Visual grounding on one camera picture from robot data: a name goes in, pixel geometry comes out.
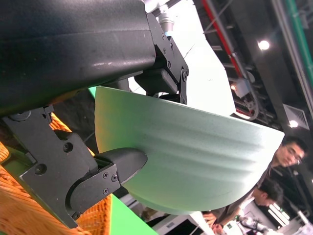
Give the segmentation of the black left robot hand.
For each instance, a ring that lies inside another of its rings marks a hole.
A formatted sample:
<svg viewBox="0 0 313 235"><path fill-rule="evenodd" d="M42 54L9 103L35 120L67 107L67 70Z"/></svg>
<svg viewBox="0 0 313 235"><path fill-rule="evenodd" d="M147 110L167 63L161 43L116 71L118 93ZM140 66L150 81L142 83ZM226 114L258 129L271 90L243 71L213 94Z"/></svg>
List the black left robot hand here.
<svg viewBox="0 0 313 235"><path fill-rule="evenodd" d="M147 155L115 147L92 156L75 133L52 130L53 104L135 77L149 96L186 104L184 57L141 0L3 0L0 140L3 167L68 228L119 189Z"/></svg>

